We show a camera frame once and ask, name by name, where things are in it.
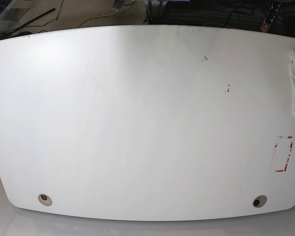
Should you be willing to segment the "right table grommet hole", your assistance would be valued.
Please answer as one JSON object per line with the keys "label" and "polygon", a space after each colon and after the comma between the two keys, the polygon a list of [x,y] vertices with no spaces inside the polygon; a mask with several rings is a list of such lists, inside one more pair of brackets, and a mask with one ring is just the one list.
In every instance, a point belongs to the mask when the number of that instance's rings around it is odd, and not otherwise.
{"label": "right table grommet hole", "polygon": [[260,195],[253,200],[253,207],[260,208],[263,207],[267,202],[267,196]]}

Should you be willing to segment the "red tape rectangle marker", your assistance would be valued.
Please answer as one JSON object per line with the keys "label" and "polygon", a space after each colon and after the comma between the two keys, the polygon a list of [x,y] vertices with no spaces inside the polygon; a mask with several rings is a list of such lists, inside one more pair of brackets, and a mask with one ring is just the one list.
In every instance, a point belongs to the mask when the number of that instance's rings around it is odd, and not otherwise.
{"label": "red tape rectangle marker", "polygon": [[278,136],[274,146],[272,168],[275,173],[285,172],[291,158],[294,138]]}

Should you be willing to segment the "left table grommet hole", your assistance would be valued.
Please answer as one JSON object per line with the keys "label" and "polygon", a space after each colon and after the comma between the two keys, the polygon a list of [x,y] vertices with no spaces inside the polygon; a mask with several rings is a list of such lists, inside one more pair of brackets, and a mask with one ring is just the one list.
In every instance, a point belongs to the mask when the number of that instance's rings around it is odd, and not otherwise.
{"label": "left table grommet hole", "polygon": [[49,196],[45,195],[45,194],[39,194],[38,195],[38,200],[44,206],[49,207],[49,206],[52,205],[52,199]]}

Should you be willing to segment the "table grommet hole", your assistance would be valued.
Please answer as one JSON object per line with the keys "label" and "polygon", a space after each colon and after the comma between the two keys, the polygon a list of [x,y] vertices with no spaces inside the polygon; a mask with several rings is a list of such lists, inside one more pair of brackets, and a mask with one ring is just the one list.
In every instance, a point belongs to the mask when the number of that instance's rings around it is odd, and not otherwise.
{"label": "table grommet hole", "polygon": [[52,205],[52,199],[49,196],[45,195],[45,194],[39,194],[38,195],[38,200],[44,206],[49,207],[49,206]]}
{"label": "table grommet hole", "polygon": [[267,202],[267,196],[260,195],[253,200],[253,207],[260,208],[263,207]]}

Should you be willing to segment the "white power strip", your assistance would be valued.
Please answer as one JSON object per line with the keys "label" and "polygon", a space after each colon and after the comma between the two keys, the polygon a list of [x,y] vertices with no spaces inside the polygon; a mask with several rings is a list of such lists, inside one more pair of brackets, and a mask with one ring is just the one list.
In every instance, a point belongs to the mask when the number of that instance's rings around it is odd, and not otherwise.
{"label": "white power strip", "polygon": [[268,32],[275,16],[278,13],[278,10],[279,10],[281,4],[282,4],[281,1],[278,1],[278,0],[273,1],[269,11],[266,14],[265,19],[261,25],[261,32]]}

